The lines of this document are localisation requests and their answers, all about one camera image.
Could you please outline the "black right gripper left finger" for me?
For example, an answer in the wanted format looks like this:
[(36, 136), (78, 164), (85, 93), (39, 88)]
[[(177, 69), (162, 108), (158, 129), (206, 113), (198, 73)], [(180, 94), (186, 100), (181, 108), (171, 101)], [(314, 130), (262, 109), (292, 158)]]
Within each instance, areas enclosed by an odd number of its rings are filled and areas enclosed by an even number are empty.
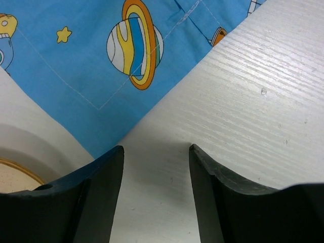
[(1, 194), (1, 242), (109, 242), (124, 148), (35, 190)]

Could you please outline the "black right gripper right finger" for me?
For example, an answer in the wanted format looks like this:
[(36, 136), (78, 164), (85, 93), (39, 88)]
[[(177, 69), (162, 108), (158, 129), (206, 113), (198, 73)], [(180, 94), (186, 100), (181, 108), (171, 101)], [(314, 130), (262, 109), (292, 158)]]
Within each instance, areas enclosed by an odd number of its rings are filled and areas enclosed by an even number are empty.
[(323, 242), (323, 184), (275, 189), (189, 148), (201, 242)]

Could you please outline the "blue space-print cloth placemat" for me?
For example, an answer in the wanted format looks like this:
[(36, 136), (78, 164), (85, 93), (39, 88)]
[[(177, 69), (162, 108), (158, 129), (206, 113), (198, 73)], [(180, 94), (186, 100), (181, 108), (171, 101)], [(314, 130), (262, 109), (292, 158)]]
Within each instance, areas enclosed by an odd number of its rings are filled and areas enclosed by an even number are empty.
[(262, 1), (1, 1), (1, 67), (93, 157)]

